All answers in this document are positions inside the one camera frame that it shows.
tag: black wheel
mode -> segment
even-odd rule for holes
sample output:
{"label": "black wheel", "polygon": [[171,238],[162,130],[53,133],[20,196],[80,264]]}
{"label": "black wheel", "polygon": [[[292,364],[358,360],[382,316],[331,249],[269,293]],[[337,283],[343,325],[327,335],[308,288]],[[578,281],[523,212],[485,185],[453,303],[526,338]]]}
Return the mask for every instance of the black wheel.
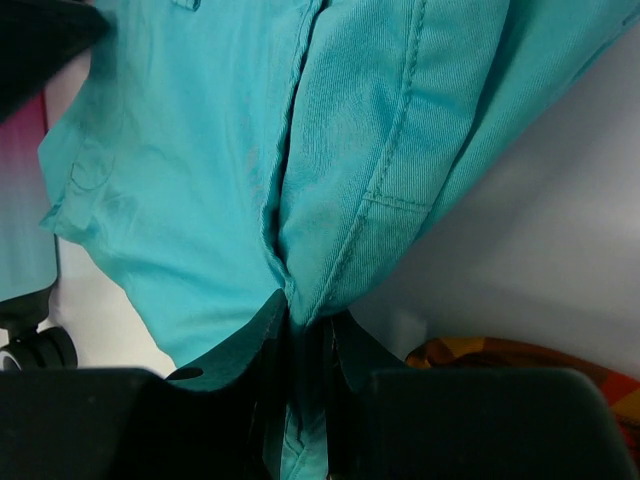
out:
{"label": "black wheel", "polygon": [[60,327],[19,340],[12,340],[0,349],[0,369],[37,370],[76,368],[78,357],[69,334]]}

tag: red and orange fabric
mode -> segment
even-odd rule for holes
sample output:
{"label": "red and orange fabric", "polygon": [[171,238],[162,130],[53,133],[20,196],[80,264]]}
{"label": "red and orange fabric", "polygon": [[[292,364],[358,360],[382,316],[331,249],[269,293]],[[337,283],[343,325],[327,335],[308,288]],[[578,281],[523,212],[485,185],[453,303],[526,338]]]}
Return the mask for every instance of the red and orange fabric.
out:
{"label": "red and orange fabric", "polygon": [[604,395],[640,468],[640,382],[548,348],[490,337],[437,338],[418,347],[406,363],[415,368],[552,367],[587,375]]}

